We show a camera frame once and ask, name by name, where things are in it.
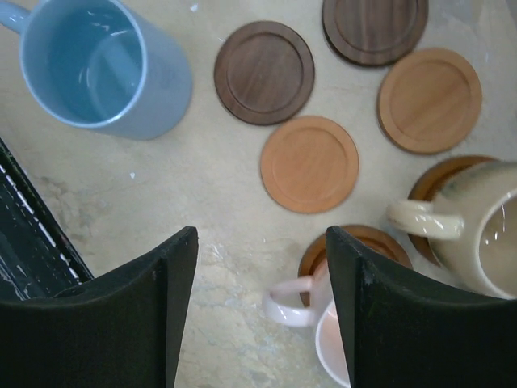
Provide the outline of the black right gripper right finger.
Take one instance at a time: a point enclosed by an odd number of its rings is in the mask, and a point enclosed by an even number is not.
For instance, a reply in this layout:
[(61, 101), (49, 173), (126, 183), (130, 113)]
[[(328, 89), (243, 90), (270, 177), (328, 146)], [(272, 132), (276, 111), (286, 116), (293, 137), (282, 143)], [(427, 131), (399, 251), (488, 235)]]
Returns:
[(326, 257), (352, 386), (515, 386), (515, 301), (432, 280), (338, 226)]

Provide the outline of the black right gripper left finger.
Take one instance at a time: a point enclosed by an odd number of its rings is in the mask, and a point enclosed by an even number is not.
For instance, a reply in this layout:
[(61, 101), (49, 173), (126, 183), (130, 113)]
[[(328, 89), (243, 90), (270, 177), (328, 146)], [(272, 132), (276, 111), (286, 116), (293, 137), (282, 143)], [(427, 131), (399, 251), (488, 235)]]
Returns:
[(2, 386), (172, 387), (198, 247), (187, 226), (54, 297), (2, 301)]

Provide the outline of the pink mug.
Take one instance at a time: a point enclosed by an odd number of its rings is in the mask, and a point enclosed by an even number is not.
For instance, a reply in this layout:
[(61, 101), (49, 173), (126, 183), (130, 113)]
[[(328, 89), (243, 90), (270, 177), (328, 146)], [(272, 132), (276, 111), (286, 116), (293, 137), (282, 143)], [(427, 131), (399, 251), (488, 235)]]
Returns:
[[(299, 293), (309, 295), (308, 306), (292, 307), (280, 302), (283, 297)], [(313, 328), (320, 364), (341, 387), (351, 385), (326, 261), (310, 276), (281, 282), (266, 290), (262, 306), (266, 317), (276, 323)]]

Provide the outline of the ringed brown wood coaster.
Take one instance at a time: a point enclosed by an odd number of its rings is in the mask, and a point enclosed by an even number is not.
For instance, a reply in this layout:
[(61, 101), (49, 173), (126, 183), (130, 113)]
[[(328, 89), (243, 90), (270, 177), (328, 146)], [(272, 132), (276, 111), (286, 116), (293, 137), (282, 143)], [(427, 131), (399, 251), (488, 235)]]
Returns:
[[(364, 225), (345, 225), (341, 226), (341, 228), (381, 255), (405, 268), (414, 269), (406, 251), (394, 238), (384, 231)], [(325, 261), (326, 233), (323, 233), (309, 245), (301, 257), (297, 276), (315, 277), (314, 273), (317, 271), (317, 268)]]

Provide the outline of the tan stoneware mug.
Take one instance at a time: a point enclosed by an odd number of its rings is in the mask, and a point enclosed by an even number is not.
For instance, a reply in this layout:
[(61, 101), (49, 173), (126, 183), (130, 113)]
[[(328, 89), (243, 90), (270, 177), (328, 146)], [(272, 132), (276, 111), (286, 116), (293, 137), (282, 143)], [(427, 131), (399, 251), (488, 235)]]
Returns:
[(469, 289), (516, 297), (516, 164), (488, 161), (455, 173), (430, 201), (399, 200), (388, 220), (424, 237)]

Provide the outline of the light wood coaster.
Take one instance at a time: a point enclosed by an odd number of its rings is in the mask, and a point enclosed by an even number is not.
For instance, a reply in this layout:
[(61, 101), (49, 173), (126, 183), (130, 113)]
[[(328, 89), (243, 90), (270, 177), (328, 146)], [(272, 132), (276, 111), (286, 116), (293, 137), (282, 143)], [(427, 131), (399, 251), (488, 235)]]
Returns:
[(426, 48), (385, 75), (377, 116), (386, 137), (413, 154), (438, 154), (460, 144), (481, 113), (481, 82), (473, 66), (446, 48)]
[(359, 152), (348, 131), (322, 116), (302, 116), (266, 140), (260, 173), (268, 195), (296, 213), (324, 213), (344, 202), (359, 176)]

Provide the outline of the light blue mug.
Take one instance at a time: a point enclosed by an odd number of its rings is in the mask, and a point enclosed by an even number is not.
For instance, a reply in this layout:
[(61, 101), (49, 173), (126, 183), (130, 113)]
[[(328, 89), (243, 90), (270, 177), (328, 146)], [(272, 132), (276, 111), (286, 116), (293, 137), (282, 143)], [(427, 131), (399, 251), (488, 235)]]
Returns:
[(19, 63), (39, 105), (65, 124), (149, 140), (171, 130), (191, 102), (186, 53), (120, 1), (1, 3), (20, 36)]

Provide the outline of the dark walnut coaster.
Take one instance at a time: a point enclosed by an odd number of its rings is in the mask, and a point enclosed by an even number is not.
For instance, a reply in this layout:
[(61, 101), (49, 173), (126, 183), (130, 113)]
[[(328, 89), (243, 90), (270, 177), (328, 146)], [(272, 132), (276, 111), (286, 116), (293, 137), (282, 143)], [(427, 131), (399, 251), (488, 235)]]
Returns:
[(325, 0), (322, 27), (330, 47), (344, 59), (383, 66), (415, 48), (428, 13), (427, 0)]
[(295, 116), (307, 103), (315, 65), (309, 46), (295, 30), (260, 20), (227, 37), (213, 77), (229, 113), (248, 124), (272, 125)]

